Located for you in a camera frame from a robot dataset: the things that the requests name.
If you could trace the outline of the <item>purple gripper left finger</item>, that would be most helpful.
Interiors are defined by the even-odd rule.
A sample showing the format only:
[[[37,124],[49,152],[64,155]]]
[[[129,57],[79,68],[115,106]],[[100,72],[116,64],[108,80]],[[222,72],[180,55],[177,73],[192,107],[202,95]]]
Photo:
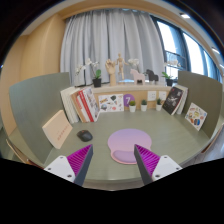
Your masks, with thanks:
[[[65,180],[82,186],[93,156],[93,145],[87,145],[69,156],[58,156],[46,168]]]

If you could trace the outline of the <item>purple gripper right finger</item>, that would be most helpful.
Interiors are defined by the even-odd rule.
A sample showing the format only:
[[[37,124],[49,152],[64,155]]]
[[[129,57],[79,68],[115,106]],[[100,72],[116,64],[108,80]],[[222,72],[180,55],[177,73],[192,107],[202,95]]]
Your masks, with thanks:
[[[145,185],[182,169],[168,155],[158,156],[140,145],[134,146],[134,155]]]

